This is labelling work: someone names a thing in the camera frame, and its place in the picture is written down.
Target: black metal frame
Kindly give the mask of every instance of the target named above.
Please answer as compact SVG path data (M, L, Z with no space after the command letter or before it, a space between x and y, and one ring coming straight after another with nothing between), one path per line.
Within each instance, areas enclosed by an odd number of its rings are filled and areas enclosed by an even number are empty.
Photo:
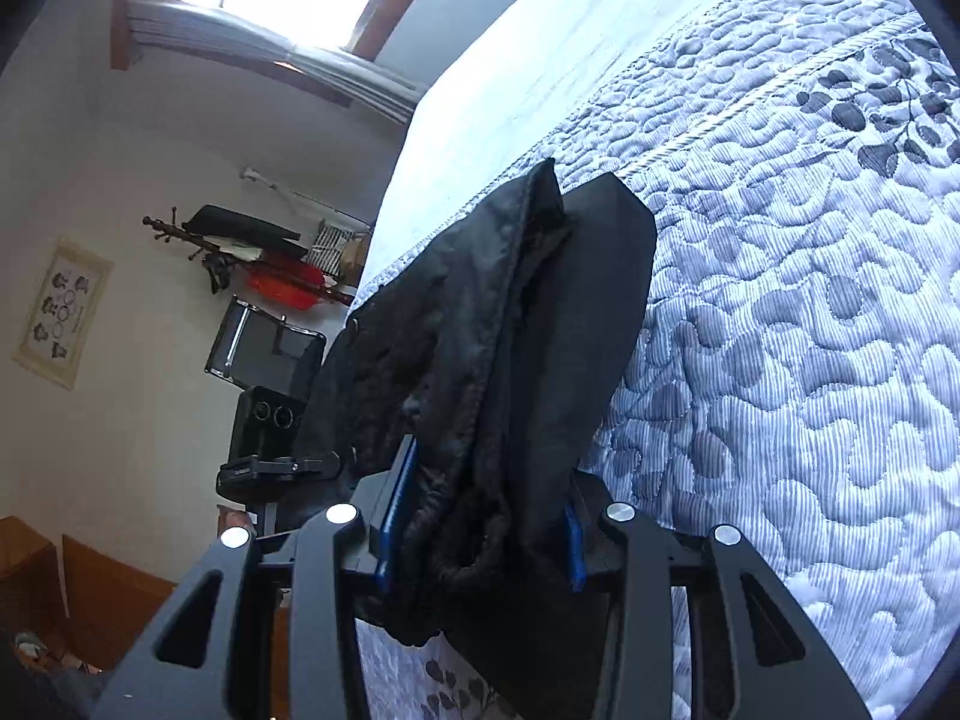
M416 444L365 477L352 502L299 531L226 531L152 619L93 720L265 720L278 591L291 587L293 720L368 720L354 601L390 587ZM665 531L627 504L601 531L618 559L589 581L613 594L593 720L666 720L673 688L671 587L688 590L693 720L869 720L827 643L740 531Z
M227 317L230 316L230 313L234 308L240 307L244 310L243 316L240 319L240 322L237 324L236 330L233 333L233 338L230 341L230 351L227 353L227 360L225 360L224 369L220 370L217 367L214 367L214 355L216 350L220 347L221 343L224 341L224 335L227 333ZM320 335L319 330L309 330L305 327L295 327L292 324L287 323L287 317L275 317L269 311L265 311L259 306L253 305L246 300L237 298L237 295L234 295L230 300L229 305L227 305L227 311L224 312L224 318L220 322L220 327L217 329L217 337L214 338L213 346L210 347L210 353L206 357L206 365L203 366L203 371L209 373L211 376L216 376L218 379L222 379L225 382L229 382L234 386L238 386L240 389L249 389L252 384L250 382L242 382L238 379L235 379L234 376L230 373L230 368L233 364L233 357L236 353L237 344L240 343L240 336L243 335L244 327L247 324L247 318L250 314L262 314L267 319L270 319L272 322L277 324L277 336L274 338L274 349L277 350L277 346L280 343L280 333L290 332L290 333L299 333L304 336L310 336L311 338L317 338Z

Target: leaf pattern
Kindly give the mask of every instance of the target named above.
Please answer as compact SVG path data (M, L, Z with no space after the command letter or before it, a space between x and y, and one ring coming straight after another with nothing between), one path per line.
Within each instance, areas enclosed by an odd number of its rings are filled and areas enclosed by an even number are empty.
M440 712L455 712L459 720L486 720L489 712L495 709L500 714L512 720L517 712L510 704L496 693L480 677L467 680L467 689L457 688L457 675L450 669L444 669L437 661L427 661L424 670L431 680L443 688L426 697L426 703L421 704L424 720L440 720Z
M862 134L856 151L859 164L886 178L904 164L960 162L960 129L954 127L952 109L954 101L960 101L960 79L935 42L913 35L858 52L851 59L875 62L872 68L865 65L868 73L876 74L880 65L886 69L885 77L891 76L890 69L895 77L864 85L856 80L858 74L833 68L817 79L817 91L796 96L803 113L818 114L857 133L839 148ZM838 146L832 132L821 141Z
M424 668L431 680L434 680L435 683L443 684L443 671L440 670L440 664L438 664L437 661L426 661Z

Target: metal screw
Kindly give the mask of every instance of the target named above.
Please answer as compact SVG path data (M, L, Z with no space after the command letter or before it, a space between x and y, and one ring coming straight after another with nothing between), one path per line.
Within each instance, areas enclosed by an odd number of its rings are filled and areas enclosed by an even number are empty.
M349 503L337 503L326 510L326 518L334 525L346 525L353 522L357 509Z
M713 531L713 537L721 544L731 547L733 544L740 543L740 531L733 525L721 525Z
M637 515L629 503L611 503L607 507L607 517L614 522L629 522Z

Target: black cloth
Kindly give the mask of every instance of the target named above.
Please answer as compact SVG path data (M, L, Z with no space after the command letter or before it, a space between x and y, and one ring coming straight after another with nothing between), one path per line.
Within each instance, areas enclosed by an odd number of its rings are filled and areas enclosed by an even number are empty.
M308 250L293 242L301 238L298 232L217 205L200 208L191 220L184 222L184 230L194 235L231 238L295 260L308 255Z
M88 674L80 669L58 668L50 672L49 679L61 702L75 709L80 717L90 717L112 676L112 671Z
M80 712L78 709L92 709L92 704L88 705L83 699L94 700L95 697L80 696L80 707L75 704L71 706L68 702L76 693L76 690L72 690L65 700L50 675L26 669L13 653L6 635L0 635L0 717L83 720L89 717L90 712Z
M323 350L326 348L326 338L318 335L306 346L304 354L299 356L294 366L294 374L290 379L290 397L304 401L310 399L310 389L313 380L323 365Z
M960 717L960 632L899 720L955 720Z
M346 470L281 500L279 529L347 500L416 436L394 585L358 611L406 644L448 631L527 720L592 705L607 599L570 590L563 509L640 333L655 246L653 216L616 177L560 197L544 162L352 314L296 438L296 456L333 450ZM536 658L531 679L489 657L511 647Z

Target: black jacket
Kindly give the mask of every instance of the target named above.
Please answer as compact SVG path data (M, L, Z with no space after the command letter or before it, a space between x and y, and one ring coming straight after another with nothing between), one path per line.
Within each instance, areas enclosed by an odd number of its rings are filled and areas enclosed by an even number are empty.
M640 333L655 245L652 215L616 177L561 197L547 161L352 314L295 445L298 456L337 451L347 468L337 485L290 493L277 527L347 500L416 436L416 512L371 622L419 645L463 632L467 610L512 585L583 603L563 558L570 475Z

